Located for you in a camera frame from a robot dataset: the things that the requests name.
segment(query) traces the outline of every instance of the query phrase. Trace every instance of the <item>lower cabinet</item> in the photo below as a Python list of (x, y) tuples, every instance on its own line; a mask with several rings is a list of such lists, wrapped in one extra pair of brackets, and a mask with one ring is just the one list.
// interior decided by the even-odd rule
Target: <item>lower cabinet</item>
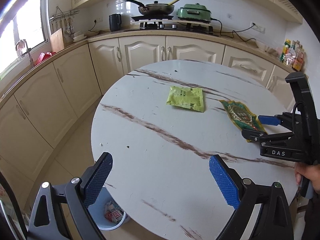
[(239, 69), (264, 87), (267, 85), (274, 64), (249, 52), (226, 46), (222, 65)]
[(124, 74), (165, 60), (165, 36), (129, 36), (119, 38)]
[(53, 148), (77, 120), (52, 62), (26, 80), (14, 96), (26, 117)]
[(167, 36), (167, 60), (191, 59), (221, 64), (225, 45), (193, 38)]
[(271, 73), (270, 80), (267, 84), (267, 89), (274, 94), (276, 98), (284, 105), (287, 111), (291, 111), (295, 103), (293, 93), (290, 87), (284, 79), (289, 73), (282, 68), (274, 65)]
[(118, 38), (89, 43), (93, 66), (102, 94), (124, 76)]
[(11, 96), (0, 109), (0, 155), (35, 181), (52, 151)]
[[(2, 156), (0, 156), (0, 171), (9, 183), (20, 209), (24, 209), (25, 203), (33, 186), (33, 181), (28, 179), (25, 175), (19, 172), (15, 167), (9, 164)], [(6, 192), (0, 185), (0, 196), (4, 202), (11, 203)]]
[(53, 65), (73, 110), (80, 117), (101, 96), (88, 45), (62, 55)]

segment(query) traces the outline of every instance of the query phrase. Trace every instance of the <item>blue trash bin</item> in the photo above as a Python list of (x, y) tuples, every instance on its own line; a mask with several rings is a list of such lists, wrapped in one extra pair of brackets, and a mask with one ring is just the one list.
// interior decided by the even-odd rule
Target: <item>blue trash bin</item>
[(102, 187), (96, 202), (88, 207), (90, 215), (100, 230), (114, 230), (130, 220), (130, 217), (126, 214), (126, 212), (124, 212), (123, 218), (118, 224), (110, 222), (108, 219), (106, 219), (104, 217), (105, 205), (110, 200), (113, 200), (110, 193), (105, 187)]

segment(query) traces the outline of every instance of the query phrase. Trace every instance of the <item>green electric cooker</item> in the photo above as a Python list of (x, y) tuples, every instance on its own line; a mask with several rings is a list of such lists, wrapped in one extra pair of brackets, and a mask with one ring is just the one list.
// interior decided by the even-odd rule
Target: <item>green electric cooker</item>
[(180, 20), (211, 22), (211, 12), (204, 5), (198, 3), (185, 4), (184, 7), (178, 9), (177, 16)]

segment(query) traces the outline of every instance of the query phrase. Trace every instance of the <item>table top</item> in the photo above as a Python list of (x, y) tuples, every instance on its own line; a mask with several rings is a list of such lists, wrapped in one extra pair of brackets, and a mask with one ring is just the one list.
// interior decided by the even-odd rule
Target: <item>table top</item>
[[(166, 105), (170, 86), (203, 89), (204, 113)], [(294, 164), (260, 156), (247, 143), (218, 101), (235, 100), (256, 115), (285, 111), (262, 85), (226, 66), (170, 60), (122, 77), (103, 96), (91, 131), (93, 158), (113, 157), (106, 187), (136, 222), (166, 239), (215, 239), (234, 209), (209, 171), (219, 154), (242, 178), (256, 184), (279, 181), (288, 202), (297, 186)], [(268, 133), (286, 132), (269, 126)], [(259, 212), (255, 206), (242, 239)]]

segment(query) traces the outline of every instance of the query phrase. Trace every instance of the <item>utensil rack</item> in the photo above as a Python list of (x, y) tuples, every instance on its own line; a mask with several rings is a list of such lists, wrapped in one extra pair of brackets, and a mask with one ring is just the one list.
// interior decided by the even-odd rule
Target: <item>utensil rack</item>
[(51, 17), (49, 18), (49, 21), (54, 22), (54, 21), (58, 21), (67, 17), (74, 17), (76, 14), (78, 14), (80, 12), (79, 9), (74, 9), (74, 10), (69, 10), (69, 11), (61, 11), (59, 6), (56, 7), (56, 13), (52, 14)]

